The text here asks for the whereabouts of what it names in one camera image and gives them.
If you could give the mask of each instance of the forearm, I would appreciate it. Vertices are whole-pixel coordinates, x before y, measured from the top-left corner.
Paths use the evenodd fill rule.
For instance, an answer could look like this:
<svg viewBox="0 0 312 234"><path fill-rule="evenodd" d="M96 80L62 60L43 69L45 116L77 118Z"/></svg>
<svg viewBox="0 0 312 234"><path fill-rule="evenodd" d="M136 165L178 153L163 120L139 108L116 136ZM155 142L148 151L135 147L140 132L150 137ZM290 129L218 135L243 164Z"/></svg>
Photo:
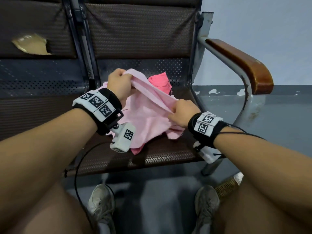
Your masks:
<svg viewBox="0 0 312 234"><path fill-rule="evenodd" d="M0 226L32 206L96 132L80 109L0 142Z"/></svg>
<svg viewBox="0 0 312 234"><path fill-rule="evenodd" d="M238 130L225 127L222 131ZM243 134L220 134L214 146L271 200L312 209L311 158Z"/></svg>

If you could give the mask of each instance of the white sock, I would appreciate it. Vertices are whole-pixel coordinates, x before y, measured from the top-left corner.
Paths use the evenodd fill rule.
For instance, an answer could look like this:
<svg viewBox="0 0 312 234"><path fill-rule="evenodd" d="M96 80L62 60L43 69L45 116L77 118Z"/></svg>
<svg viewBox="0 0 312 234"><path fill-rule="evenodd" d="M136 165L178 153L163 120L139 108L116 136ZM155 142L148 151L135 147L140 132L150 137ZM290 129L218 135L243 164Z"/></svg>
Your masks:
<svg viewBox="0 0 312 234"><path fill-rule="evenodd" d="M200 228L199 234L209 234L209 233L210 233L210 224L206 223Z"/></svg>
<svg viewBox="0 0 312 234"><path fill-rule="evenodd" d="M110 234L110 228L105 223L98 223L100 234Z"/></svg>

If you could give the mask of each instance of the shoe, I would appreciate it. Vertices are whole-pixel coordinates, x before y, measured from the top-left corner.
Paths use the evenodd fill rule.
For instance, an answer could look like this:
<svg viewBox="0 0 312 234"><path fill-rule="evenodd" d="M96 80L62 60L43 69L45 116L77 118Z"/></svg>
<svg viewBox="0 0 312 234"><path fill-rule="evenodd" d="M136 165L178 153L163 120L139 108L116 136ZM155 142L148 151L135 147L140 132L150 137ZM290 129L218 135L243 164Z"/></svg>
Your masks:
<svg viewBox="0 0 312 234"><path fill-rule="evenodd" d="M97 185L88 201L88 211L98 222L107 224L111 234L116 233L112 219L114 210L115 198L111 188L104 184Z"/></svg>
<svg viewBox="0 0 312 234"><path fill-rule="evenodd" d="M197 191L194 203L197 221L192 234L198 234L204 224L212 224L214 213L220 205L220 199L212 186L204 186Z"/></svg>

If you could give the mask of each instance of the wooden armrest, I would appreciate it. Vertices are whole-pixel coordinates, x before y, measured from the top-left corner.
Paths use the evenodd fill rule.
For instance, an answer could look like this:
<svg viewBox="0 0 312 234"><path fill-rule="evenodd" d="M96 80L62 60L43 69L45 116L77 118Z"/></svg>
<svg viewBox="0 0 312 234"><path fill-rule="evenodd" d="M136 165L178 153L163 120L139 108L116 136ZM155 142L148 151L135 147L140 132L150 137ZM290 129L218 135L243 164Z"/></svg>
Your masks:
<svg viewBox="0 0 312 234"><path fill-rule="evenodd" d="M252 86L252 94L270 94L272 92L273 79L262 62L220 39L206 39L206 43L246 72Z"/></svg>

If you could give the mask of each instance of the white wall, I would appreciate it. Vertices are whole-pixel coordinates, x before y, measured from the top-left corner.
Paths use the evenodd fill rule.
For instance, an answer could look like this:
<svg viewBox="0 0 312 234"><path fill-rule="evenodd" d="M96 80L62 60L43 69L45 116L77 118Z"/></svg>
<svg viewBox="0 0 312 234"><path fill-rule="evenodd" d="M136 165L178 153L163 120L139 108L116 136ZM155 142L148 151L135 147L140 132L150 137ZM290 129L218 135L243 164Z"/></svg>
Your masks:
<svg viewBox="0 0 312 234"><path fill-rule="evenodd" d="M209 37L263 62L274 84L312 84L312 0L203 0L212 11ZM206 51L194 85L242 84Z"/></svg>

